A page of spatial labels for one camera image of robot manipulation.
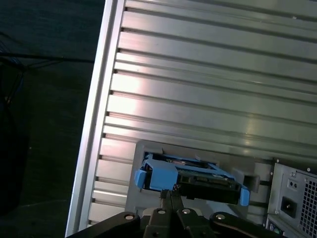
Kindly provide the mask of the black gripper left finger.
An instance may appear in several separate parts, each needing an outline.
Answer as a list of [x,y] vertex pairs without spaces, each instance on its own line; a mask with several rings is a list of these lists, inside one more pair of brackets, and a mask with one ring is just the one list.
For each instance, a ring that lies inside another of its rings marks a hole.
[[170,191],[160,193],[160,207],[139,216],[121,212],[70,235],[71,238],[168,238],[171,222]]

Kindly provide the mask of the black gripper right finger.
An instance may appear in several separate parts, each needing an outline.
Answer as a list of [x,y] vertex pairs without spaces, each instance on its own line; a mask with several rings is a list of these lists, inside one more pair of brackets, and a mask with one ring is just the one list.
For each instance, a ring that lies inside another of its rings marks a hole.
[[171,192],[171,204],[187,238],[282,238],[275,232],[226,212],[215,212],[209,219],[183,206],[176,191]]

